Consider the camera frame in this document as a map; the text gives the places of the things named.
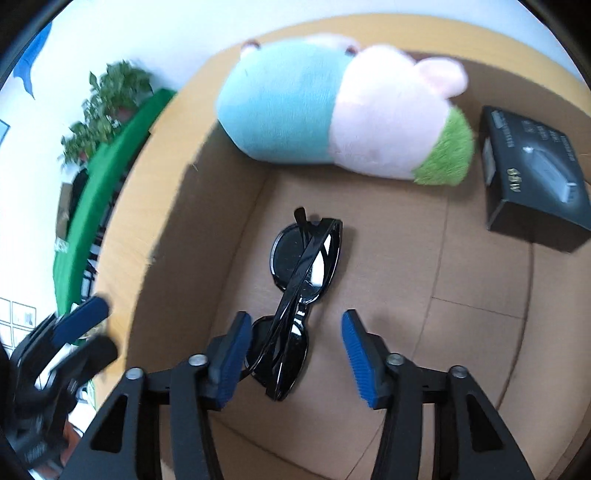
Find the plush toy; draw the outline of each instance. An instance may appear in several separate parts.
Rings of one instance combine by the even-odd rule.
[[[388,45],[360,51],[333,34],[251,41],[220,92],[217,117],[256,160],[457,185],[474,146],[448,98],[466,88],[458,61],[417,62]]]

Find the green tablecloth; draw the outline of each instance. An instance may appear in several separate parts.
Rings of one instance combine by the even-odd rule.
[[[57,311],[67,313],[73,303],[80,303],[82,278],[90,247],[113,191],[133,160],[160,112],[174,96],[162,89],[147,99],[139,111],[110,145],[102,144],[88,164],[88,182],[70,219],[67,252],[56,252],[53,262]]]

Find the screw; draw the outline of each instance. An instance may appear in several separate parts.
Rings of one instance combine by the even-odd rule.
[[[141,368],[130,368],[129,370],[127,370],[127,372],[125,372],[125,376],[129,379],[129,380],[137,380],[138,378],[142,378],[144,376],[144,371]]]
[[[468,369],[461,365],[456,365],[455,367],[452,367],[450,372],[456,378],[466,378],[468,376]]]
[[[404,357],[400,353],[391,353],[386,359],[388,365],[402,365],[404,363]]]
[[[202,365],[206,365],[209,362],[208,358],[205,355],[192,355],[189,357],[189,365],[194,367],[200,367]]]

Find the black box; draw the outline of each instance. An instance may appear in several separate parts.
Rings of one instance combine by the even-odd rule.
[[[487,228],[572,252],[591,236],[591,204],[569,139],[486,106],[480,119]]]

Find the black sunglasses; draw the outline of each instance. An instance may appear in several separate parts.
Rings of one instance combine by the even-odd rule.
[[[252,375],[273,400],[284,400],[308,353],[306,318],[335,275],[343,222],[312,222],[299,207],[295,223],[283,229],[271,249],[271,275],[284,294],[275,315],[252,325],[252,342],[242,377]]]

